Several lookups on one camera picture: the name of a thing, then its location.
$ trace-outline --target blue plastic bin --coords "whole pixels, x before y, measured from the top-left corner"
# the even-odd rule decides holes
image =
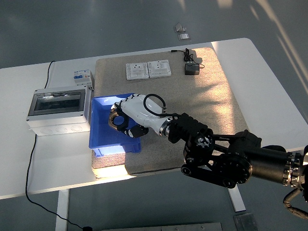
[[[99,96],[92,99],[89,147],[95,151],[96,157],[141,151],[140,138],[131,138],[108,125],[111,106],[131,94],[133,93]],[[136,124],[133,119],[129,119],[129,128]]]

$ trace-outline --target white table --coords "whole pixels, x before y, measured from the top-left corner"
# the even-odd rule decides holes
[[[268,67],[253,43],[234,39],[150,51],[55,62],[48,88],[72,86],[73,72],[95,72],[98,59],[180,49],[212,47],[250,131],[263,139],[262,145],[276,144],[288,151],[307,144],[308,125]],[[28,130],[26,116],[33,91],[44,88],[49,63],[0,70],[1,137],[0,199],[25,194],[26,170],[35,134]],[[97,180],[91,170],[89,132],[38,137],[29,176],[29,193],[42,193],[115,180]]]

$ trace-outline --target concrete floor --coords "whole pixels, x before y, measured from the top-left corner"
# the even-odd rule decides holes
[[[0,68],[249,38],[308,121],[307,7],[305,0],[0,0]],[[178,41],[177,22],[191,41]],[[239,188],[259,230],[306,230],[307,221],[283,207],[290,188],[259,179]],[[57,195],[31,198],[56,211]],[[308,210],[302,202],[294,204]],[[221,222],[233,231],[235,215],[226,189],[179,172],[70,191],[69,219],[94,230]],[[54,229],[55,216],[25,197],[0,201],[0,230]]]

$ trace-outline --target robotic arm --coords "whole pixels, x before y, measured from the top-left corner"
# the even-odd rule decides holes
[[[150,96],[159,98],[163,107],[158,106]],[[124,117],[124,122],[115,124],[115,118]],[[128,116],[138,125],[127,129]],[[181,171],[184,175],[210,182],[226,188],[245,183],[251,176],[290,185],[295,189],[284,199],[285,207],[293,214],[308,218],[308,213],[290,205],[290,200],[301,191],[308,201],[308,146],[304,155],[287,153],[281,146],[261,148],[261,138],[248,130],[235,135],[217,135],[211,129],[186,113],[166,114],[164,100],[155,95],[133,94],[113,105],[109,125],[130,137],[147,134],[152,128],[159,136],[167,136],[171,143],[185,141],[184,162]],[[215,144],[226,141],[228,147]]]

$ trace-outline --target black power adapter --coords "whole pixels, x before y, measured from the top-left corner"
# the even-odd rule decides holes
[[[200,65],[195,62],[185,63],[185,75],[196,76],[200,73]]]

